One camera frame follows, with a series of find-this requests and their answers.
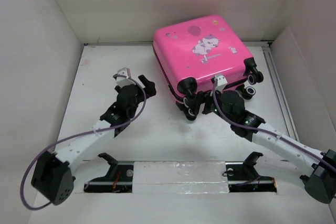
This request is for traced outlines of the pink hard-shell suitcase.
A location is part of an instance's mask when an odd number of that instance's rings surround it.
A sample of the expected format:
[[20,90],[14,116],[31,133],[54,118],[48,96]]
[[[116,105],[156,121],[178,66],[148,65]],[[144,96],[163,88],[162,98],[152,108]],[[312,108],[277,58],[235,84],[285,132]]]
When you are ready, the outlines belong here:
[[264,75],[253,54],[218,15],[166,26],[153,35],[153,52],[176,106],[194,121],[212,92],[214,78],[224,77],[224,90],[250,100],[253,85]]

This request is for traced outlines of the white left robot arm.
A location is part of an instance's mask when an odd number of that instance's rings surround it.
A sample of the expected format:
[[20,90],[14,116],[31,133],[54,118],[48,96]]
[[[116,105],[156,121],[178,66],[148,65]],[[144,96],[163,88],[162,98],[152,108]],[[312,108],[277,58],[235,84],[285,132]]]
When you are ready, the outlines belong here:
[[114,78],[117,83],[116,101],[99,117],[93,128],[63,139],[64,142],[72,142],[54,152],[50,152],[50,147],[45,148],[33,161],[35,169],[31,185],[55,206],[63,203],[72,193],[78,166],[96,157],[106,161],[99,167],[102,177],[87,182],[84,188],[95,182],[111,182],[113,192],[120,188],[118,183],[122,172],[118,161],[100,148],[140,116],[144,109],[138,106],[145,105],[147,99],[155,96],[156,88],[155,83],[144,75],[138,77],[139,81],[122,74],[116,74]]

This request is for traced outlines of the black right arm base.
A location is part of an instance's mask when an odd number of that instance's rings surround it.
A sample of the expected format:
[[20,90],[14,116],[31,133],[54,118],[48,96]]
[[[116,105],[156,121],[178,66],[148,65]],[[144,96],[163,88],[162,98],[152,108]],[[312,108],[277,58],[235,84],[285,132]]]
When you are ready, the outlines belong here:
[[275,180],[269,176],[260,176],[255,166],[263,154],[252,152],[244,161],[225,163],[222,176],[227,178],[230,193],[276,193]]

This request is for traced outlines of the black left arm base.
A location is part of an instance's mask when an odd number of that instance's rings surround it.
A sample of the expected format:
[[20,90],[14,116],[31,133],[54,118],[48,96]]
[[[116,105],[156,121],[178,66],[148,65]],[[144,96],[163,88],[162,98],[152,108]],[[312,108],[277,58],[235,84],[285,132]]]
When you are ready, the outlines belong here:
[[101,153],[99,158],[104,159],[109,169],[102,177],[94,178],[85,183],[85,193],[132,193],[134,162],[118,162],[107,153]]

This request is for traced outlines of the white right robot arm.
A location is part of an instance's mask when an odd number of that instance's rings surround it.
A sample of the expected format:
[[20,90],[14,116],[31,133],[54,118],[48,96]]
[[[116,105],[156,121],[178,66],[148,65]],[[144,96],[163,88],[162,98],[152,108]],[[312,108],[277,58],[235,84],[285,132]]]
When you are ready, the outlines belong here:
[[335,151],[324,153],[280,134],[264,119],[247,111],[244,100],[235,91],[199,92],[197,97],[205,103],[205,114],[217,114],[236,135],[273,151],[299,168],[303,172],[300,180],[311,197],[324,204],[333,200]]

